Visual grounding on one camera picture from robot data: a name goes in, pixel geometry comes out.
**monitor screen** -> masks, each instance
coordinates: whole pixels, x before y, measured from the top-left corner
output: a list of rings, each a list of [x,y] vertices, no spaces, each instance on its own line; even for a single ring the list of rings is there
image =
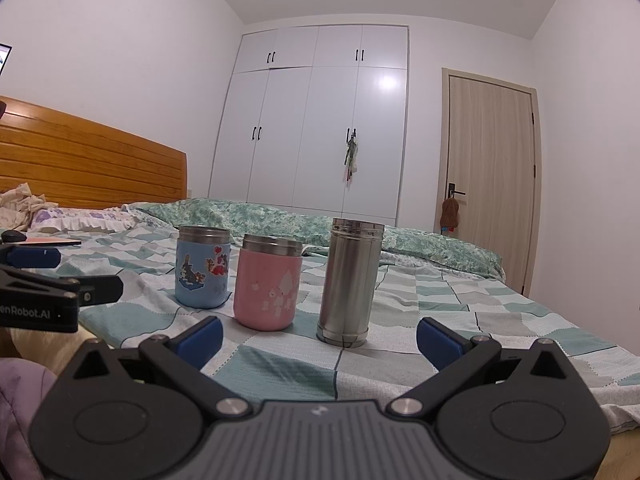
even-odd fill
[[[11,47],[0,43],[0,75],[2,74],[6,59],[9,57],[9,52],[11,52]]]

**pink cup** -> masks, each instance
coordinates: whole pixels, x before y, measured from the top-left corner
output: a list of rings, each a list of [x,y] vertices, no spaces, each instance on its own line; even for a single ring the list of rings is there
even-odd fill
[[[282,330],[293,322],[302,268],[302,244],[245,235],[238,259],[234,315],[254,330]]]

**checkered bedsheet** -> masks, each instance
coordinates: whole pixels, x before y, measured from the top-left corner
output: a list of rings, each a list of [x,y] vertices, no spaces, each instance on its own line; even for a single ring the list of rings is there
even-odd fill
[[[184,307],[174,297],[177,232],[139,226],[112,235],[70,233],[82,246],[62,250],[59,276],[117,273],[119,302],[85,307],[80,319],[115,347],[137,346],[150,334],[175,336],[206,316],[224,325],[222,349],[202,369],[251,402],[264,399],[377,399],[384,406],[436,373],[415,341],[418,320],[431,316],[459,334],[490,334],[507,348],[555,339],[603,406],[613,433],[640,423],[640,358],[578,328],[497,280],[438,268],[380,266],[364,346],[340,349],[316,339],[327,258],[305,256],[296,317],[265,333],[234,319],[232,294],[215,310]],[[233,290],[238,249],[232,248]]]

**white wardrobe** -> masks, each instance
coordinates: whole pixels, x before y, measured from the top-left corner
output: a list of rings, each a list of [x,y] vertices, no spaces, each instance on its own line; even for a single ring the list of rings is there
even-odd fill
[[[408,29],[291,27],[242,38],[210,198],[396,224]],[[358,142],[347,182],[347,140]]]

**wooden door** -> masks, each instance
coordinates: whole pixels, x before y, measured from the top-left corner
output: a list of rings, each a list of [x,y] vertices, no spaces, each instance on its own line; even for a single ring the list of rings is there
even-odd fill
[[[364,25],[360,66],[406,68],[408,29],[390,25]]]
[[[278,30],[269,68],[312,66],[318,27],[287,27]]]
[[[269,70],[248,202],[291,205],[310,79],[311,67]]]
[[[402,169],[406,70],[358,69],[353,115],[357,171],[347,184],[345,214],[393,219],[398,209]]]
[[[456,195],[453,235],[500,254],[507,285],[521,292],[534,210],[531,94],[451,76],[449,95],[446,180],[466,193]]]
[[[342,211],[344,157],[357,80],[355,66],[313,68],[293,192],[295,207]]]
[[[234,74],[213,161],[209,197],[246,202],[268,70]]]
[[[265,30],[255,34],[245,34],[240,43],[234,72],[265,70],[270,67],[271,54],[276,41],[277,30]]]
[[[314,66],[358,66],[362,25],[319,27]]]

